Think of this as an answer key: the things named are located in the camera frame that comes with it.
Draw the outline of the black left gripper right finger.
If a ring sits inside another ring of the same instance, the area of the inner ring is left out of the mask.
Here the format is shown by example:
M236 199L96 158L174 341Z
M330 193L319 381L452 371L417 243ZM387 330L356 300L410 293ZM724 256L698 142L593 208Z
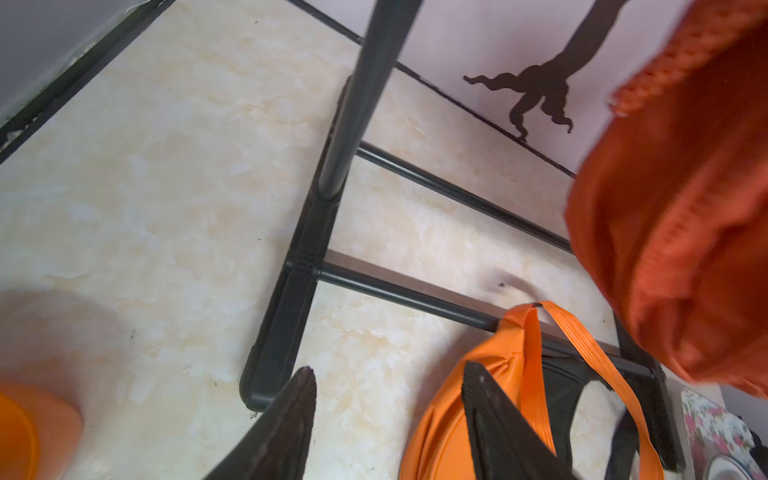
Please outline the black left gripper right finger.
M465 364L461 397L477 479L575 477L538 437L482 364Z

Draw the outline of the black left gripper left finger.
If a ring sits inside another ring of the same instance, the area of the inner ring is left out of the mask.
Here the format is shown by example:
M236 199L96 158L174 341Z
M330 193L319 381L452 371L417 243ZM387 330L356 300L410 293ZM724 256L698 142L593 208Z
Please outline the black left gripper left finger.
M314 371L300 368L209 479L301 479L316 410Z

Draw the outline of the floral placemat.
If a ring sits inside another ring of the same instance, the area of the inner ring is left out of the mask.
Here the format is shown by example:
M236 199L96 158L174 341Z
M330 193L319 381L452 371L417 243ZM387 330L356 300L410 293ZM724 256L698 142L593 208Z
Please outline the floral placemat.
M762 445L736 415L700 393L683 387L675 406L680 415L678 430L684 448L684 479L703 479L709 461L720 454L730 455L748 469L753 479L767 478L753 457L753 449Z

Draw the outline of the white patterned plate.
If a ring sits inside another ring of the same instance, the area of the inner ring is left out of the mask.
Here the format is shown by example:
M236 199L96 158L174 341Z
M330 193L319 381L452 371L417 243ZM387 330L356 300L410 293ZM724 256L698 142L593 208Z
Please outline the white patterned plate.
M720 454L707 464L704 480L753 480L750 472L730 455Z

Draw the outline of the orange plastic bowl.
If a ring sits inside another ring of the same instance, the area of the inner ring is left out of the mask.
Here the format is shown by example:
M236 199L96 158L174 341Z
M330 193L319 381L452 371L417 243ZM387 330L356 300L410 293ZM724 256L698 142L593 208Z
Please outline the orange plastic bowl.
M1 477L60 479L83 434L69 402L31 385L1 385Z

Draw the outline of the dark grey clothes rack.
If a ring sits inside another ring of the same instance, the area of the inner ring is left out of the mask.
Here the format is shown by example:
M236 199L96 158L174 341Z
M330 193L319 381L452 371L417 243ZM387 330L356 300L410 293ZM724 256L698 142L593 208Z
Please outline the dark grey clothes rack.
M258 29L279 81L318 85L296 105L331 113L358 49L301 7L268 1ZM556 233L571 180L401 72L367 139L413 165ZM576 258L368 160L353 161L327 259L499 316L551 300L610 353L615 322ZM318 381L310 479L394 479L410 435L458 359L485 333L321 283L298 351Z

